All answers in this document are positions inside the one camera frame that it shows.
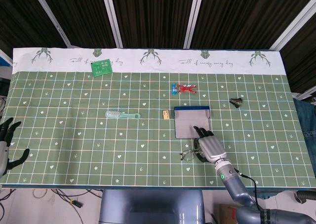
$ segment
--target floor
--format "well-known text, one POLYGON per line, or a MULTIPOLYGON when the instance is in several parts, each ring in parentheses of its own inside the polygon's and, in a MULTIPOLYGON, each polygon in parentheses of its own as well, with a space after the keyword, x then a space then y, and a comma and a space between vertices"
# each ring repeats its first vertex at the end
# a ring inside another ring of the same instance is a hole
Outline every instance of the floor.
MULTIPOLYGON (((42 196, 45 189, 19 189, 16 190, 12 196, 2 201, 5 208, 5 215, 1 223, 4 224, 79 224, 80 219, 71 205, 61 200, 50 189, 47 194, 41 198, 36 199, 33 196, 42 196)), ((65 190, 68 195, 80 194, 85 190, 65 190)), ((4 197, 8 190, 3 189, 0 197, 4 197)), ((203 191, 205 220, 212 222, 211 213, 216 218, 218 217, 219 204, 231 204, 231 200, 227 191, 203 191)), ((97 224, 99 220, 99 209, 101 199, 88 193, 76 200, 82 202, 82 208, 77 209, 81 215, 83 223, 97 224)), ((292 191, 285 191, 275 197, 266 200, 259 199, 259 204, 263 208, 282 209, 304 213, 316 220, 316 201, 307 200, 305 204, 299 204, 295 201, 292 191)))

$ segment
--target glasses lens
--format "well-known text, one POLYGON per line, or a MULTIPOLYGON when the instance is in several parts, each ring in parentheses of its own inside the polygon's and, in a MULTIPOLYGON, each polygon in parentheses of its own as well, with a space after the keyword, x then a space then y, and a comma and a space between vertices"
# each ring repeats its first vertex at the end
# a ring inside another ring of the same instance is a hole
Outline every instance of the glasses lens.
POLYGON ((196 153, 192 150, 183 151, 180 153, 182 161, 191 161, 195 158, 196 153))

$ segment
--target grid pattern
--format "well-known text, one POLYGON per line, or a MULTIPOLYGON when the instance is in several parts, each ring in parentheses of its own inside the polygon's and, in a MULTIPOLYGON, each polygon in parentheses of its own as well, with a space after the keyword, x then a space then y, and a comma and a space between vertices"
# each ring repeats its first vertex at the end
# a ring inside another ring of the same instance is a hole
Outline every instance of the grid pattern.
MULTIPOLYGON (((232 164, 261 187, 315 187, 285 75, 18 72, 4 119, 22 121, 10 147, 27 161, 10 184, 222 187, 214 165, 181 162, 192 139, 176 139, 174 106, 211 108, 210 125, 232 164), (172 95, 172 83, 198 92, 172 95), (242 97, 236 109, 229 98, 242 97), (107 110, 140 113, 108 119, 107 110), (164 120, 162 111, 170 111, 164 120)), ((252 184, 243 180, 246 186, 252 184)))

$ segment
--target comb teeth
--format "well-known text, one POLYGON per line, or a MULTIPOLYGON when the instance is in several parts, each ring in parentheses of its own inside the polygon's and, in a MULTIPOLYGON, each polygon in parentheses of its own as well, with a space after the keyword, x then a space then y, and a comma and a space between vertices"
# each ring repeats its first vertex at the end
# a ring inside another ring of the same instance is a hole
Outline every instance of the comb teeth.
POLYGON ((112 110, 108 110, 105 114, 105 116, 108 118, 118 118, 120 115, 121 115, 121 112, 112 111, 112 110))

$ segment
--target white beam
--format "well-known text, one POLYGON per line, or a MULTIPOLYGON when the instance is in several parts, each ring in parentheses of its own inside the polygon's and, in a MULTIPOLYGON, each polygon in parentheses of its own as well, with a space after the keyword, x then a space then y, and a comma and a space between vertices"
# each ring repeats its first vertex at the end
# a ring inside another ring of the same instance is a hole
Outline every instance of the white beam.
POLYGON ((69 39, 67 38, 67 36, 66 36, 65 32, 63 31, 63 29, 61 28, 60 24, 58 23, 58 21, 57 21, 56 17, 54 16, 53 12, 49 8, 46 0, 38 0, 38 1, 41 4, 41 6, 43 7, 43 9, 46 12, 46 14, 48 15, 48 17, 50 18, 51 22, 56 27, 58 33, 60 34, 61 38, 65 42, 65 45, 67 47, 71 47, 69 39))
POLYGON ((280 51, 315 13, 316 0, 310 0, 291 22, 291 24, 289 24, 289 26, 284 30, 280 37, 275 41, 270 50, 280 51))
POLYGON ((193 0, 183 48, 190 48, 202 0, 193 0))
POLYGON ((5 52, 3 52, 1 49, 0 49, 0 57, 2 57, 7 63, 9 63, 12 66, 13 64, 12 58, 6 55, 5 52))
POLYGON ((113 5, 113 0, 103 0, 103 1, 105 4, 105 8, 107 9, 108 18, 110 21, 115 44, 117 48, 123 48, 122 39, 120 37, 120 32, 119 32, 119 24, 118 24, 117 16, 115 14, 115 9, 113 5))

